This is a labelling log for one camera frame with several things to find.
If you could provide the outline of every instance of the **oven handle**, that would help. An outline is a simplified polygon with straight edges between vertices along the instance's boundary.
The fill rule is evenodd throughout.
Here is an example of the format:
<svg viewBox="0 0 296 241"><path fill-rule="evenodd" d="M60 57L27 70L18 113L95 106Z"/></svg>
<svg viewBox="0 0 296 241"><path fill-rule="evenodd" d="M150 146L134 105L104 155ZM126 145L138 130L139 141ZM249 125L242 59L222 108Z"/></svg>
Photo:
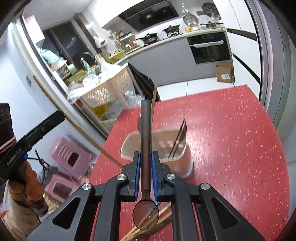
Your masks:
<svg viewBox="0 0 296 241"><path fill-rule="evenodd" d="M223 44L224 41L216 41L216 42L208 42L208 43L202 43L202 44L193 44L190 45L190 47L195 47L195 48L205 48L205 47L209 47L209 46L217 46L217 45L221 45Z"/></svg>

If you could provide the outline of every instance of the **oven door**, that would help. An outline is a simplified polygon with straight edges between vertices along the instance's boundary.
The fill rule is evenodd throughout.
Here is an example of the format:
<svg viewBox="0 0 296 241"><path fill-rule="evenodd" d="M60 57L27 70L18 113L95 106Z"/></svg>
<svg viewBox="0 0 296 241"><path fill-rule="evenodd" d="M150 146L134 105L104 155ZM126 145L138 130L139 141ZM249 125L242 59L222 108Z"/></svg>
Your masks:
<svg viewBox="0 0 296 241"><path fill-rule="evenodd" d="M196 64L230 60L224 32L187 38Z"/></svg>

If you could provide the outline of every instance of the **red table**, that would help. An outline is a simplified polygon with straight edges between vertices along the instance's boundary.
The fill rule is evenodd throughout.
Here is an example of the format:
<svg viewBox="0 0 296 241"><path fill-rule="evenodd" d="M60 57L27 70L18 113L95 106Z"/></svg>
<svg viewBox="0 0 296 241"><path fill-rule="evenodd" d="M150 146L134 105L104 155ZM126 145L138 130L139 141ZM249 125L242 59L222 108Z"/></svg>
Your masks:
<svg viewBox="0 0 296 241"><path fill-rule="evenodd" d="M124 110L104 149L120 163L121 145L137 130L140 108ZM275 240L289 211L289 176L284 151L261 103L245 85L190 95L155 105L153 129L179 127L186 118L194 170L187 182L211 184L266 240ZM121 168L100 155L93 185L107 182ZM135 203L122 203L120 239L134 226ZM150 240L172 240L172 225Z"/></svg>

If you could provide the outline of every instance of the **human hand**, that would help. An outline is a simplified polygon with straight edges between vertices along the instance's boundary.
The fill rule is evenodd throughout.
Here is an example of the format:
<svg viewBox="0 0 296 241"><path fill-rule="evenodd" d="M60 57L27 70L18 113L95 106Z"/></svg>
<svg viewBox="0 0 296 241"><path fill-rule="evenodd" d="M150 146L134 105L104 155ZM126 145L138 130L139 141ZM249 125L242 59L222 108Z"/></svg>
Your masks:
<svg viewBox="0 0 296 241"><path fill-rule="evenodd" d="M28 201L38 201L43 197L44 188L37 180L37 174L32 170L31 165L28 162L26 162L25 165L26 187L18 182L9 180L9 193L15 201L21 201L20 193L25 190Z"/></svg>

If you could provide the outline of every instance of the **silver screw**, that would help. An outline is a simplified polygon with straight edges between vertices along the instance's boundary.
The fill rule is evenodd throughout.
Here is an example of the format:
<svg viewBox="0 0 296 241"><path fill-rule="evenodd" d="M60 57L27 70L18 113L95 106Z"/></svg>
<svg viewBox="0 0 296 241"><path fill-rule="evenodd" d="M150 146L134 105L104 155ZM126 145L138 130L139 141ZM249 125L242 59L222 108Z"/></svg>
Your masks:
<svg viewBox="0 0 296 241"><path fill-rule="evenodd" d="M210 189L210 185L209 184L207 184L207 183L203 183L202 185L201 185L201 188L203 189L203 190L209 190Z"/></svg>
<svg viewBox="0 0 296 241"><path fill-rule="evenodd" d="M123 180L126 179L126 175L124 175L124 174L119 174L119 175L117 176L117 179L120 180L120 181L123 181Z"/></svg>
<svg viewBox="0 0 296 241"><path fill-rule="evenodd" d="M83 190L89 190L89 189L91 189L91 184L90 184L90 183L84 183L84 184L82 185L82 189L83 189Z"/></svg>
<svg viewBox="0 0 296 241"><path fill-rule="evenodd" d="M176 176L174 174L167 174L167 179L169 180L174 180L176 178Z"/></svg>

